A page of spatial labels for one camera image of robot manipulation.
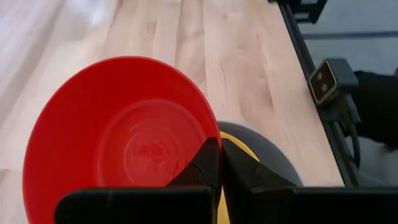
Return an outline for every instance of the black metal rail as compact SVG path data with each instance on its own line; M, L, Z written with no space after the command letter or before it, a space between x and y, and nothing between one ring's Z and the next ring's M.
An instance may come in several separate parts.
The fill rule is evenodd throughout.
M296 51L298 60L302 66L306 80L313 71L315 66L312 58L308 52L307 46L305 45L304 39L301 35L297 21L293 15L293 12L289 4L279 3L280 12L286 23L287 30L294 49ZM358 170L351 158L347 143L345 141L343 132L338 122L326 121L325 113L318 108L318 114L322 120L323 128L325 129L326 136L329 140L331 150L336 159L337 166L340 170L343 182L347 187L359 186L359 175Z

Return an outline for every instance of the red bowl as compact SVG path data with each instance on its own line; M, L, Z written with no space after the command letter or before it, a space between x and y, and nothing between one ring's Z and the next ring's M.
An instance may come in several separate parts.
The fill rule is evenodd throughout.
M91 65L53 95L30 135L28 219L53 223L59 200L78 189L166 186L215 136L221 147L209 104L178 70L143 57Z

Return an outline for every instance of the gray floor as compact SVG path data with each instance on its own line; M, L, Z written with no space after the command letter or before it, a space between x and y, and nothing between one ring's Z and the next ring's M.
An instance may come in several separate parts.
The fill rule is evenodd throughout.
M328 0L316 24L299 24L303 34L398 31L397 0ZM393 73L398 67L398 37L308 40L314 63L345 57L354 70Z
M316 24L299 24L303 34L398 31L397 0L329 0ZM353 70L391 75L398 67L398 37L306 40L317 66L327 57L344 57ZM398 150L360 139L366 185L398 185Z

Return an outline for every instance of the wooden table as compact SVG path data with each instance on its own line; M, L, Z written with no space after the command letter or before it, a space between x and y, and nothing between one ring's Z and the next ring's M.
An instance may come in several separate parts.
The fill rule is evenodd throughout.
M218 120L263 134L305 185L343 184L277 4L3 0L0 46L0 223L26 222L24 153L47 100L77 71L119 55L177 67Z

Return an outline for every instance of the wooden surface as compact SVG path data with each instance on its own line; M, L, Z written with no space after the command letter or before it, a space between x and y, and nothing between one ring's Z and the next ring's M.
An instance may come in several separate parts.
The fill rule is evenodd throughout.
M177 67L217 119L271 140L305 185L342 184L279 7L267 0L2 0L0 46L0 223L26 222L24 153L47 100L77 71L119 55Z

